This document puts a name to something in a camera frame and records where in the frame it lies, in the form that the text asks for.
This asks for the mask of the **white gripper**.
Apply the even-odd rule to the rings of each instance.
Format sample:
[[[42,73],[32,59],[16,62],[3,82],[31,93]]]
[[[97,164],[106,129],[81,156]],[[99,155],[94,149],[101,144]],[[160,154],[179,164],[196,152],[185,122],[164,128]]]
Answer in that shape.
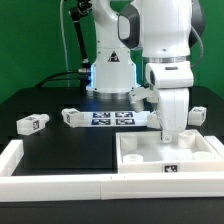
[[[141,112],[143,100],[150,102],[163,130],[161,140],[171,143],[170,132],[182,132],[187,125],[189,87],[193,86],[190,63],[147,63],[145,78],[148,87],[131,90],[130,103],[136,112]]]

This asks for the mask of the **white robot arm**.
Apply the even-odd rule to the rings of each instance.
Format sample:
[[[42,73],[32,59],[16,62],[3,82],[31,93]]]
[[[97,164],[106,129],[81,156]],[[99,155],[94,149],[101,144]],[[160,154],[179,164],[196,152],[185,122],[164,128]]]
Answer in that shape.
[[[77,31],[79,21],[95,20],[97,57],[88,60],[79,37],[85,67],[91,69],[89,94],[106,99],[122,96],[137,112],[150,102],[170,143],[186,129],[189,88],[193,86],[190,48],[201,41],[204,14],[199,0],[127,0],[121,12],[114,0],[77,0],[69,11]]]

